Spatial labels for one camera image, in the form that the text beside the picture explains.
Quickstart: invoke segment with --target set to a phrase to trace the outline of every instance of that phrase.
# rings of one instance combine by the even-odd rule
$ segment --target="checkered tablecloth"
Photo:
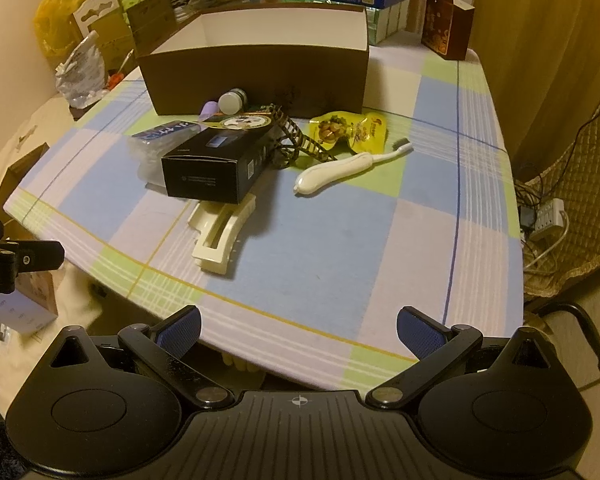
[[[298,170],[267,170],[225,276],[191,257],[195,201],[136,175],[125,136],[174,119],[156,115],[139,71],[51,147],[6,210],[159,316],[196,304],[216,348],[364,393],[414,361],[395,332],[406,304],[491,336],[522,322],[509,158],[480,63],[467,59],[444,61],[407,33],[371,47],[365,106],[385,111],[387,150],[409,137],[414,152],[310,198],[292,192]]]

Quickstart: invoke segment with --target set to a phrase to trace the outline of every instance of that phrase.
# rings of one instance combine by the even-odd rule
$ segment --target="white toothbrush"
[[[316,164],[298,175],[294,184],[294,193],[302,195],[315,193],[334,180],[368,170],[378,162],[392,160],[392,158],[397,158],[411,151],[413,151],[413,146],[409,139],[400,139],[394,142],[394,151],[389,153],[371,155],[369,152],[362,152],[343,160],[332,160],[331,162]]]

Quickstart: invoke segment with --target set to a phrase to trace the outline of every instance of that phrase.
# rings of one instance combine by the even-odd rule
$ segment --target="clear plastic container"
[[[171,121],[127,138],[133,158],[140,162],[138,177],[164,187],[161,158],[173,148],[200,132],[200,126],[187,121]]]

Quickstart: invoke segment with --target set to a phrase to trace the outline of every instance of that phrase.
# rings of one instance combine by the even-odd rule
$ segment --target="small white box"
[[[0,294],[0,323],[21,334],[37,332],[58,317],[50,272],[24,272],[16,290]]]

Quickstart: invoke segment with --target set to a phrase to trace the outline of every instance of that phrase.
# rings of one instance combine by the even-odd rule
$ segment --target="green box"
[[[331,0],[280,0],[281,2],[293,3],[311,3],[311,4],[343,4]],[[409,10],[409,1],[404,0],[399,4],[392,5],[385,9],[375,9],[374,7],[365,7],[366,27],[368,31],[369,45],[377,45],[398,30],[404,30],[407,25],[407,15]]]

